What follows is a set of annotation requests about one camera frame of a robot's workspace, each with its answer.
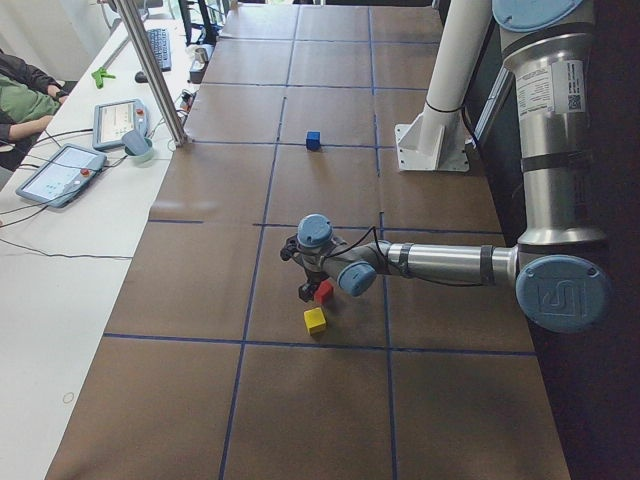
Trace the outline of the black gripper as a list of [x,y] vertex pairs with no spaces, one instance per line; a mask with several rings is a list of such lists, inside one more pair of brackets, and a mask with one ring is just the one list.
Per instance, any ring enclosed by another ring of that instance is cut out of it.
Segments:
[[320,283],[326,279],[326,273],[322,270],[315,271],[308,268],[304,269],[306,275],[306,283],[298,288],[298,297],[303,302],[312,300],[312,296],[316,295],[320,287]]

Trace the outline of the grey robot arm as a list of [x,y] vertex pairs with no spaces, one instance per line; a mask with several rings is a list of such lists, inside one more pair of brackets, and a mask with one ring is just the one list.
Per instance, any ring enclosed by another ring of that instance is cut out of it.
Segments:
[[305,272],[308,301],[325,280],[351,296],[380,275],[458,288],[508,286],[532,323],[584,331],[608,314],[607,237],[590,217],[585,71],[594,39],[591,1],[453,1],[423,110],[395,128],[403,171],[464,172],[486,159],[482,137],[513,98],[520,142],[520,219],[509,243],[391,243],[368,230],[347,244],[321,214],[304,217],[280,251]]

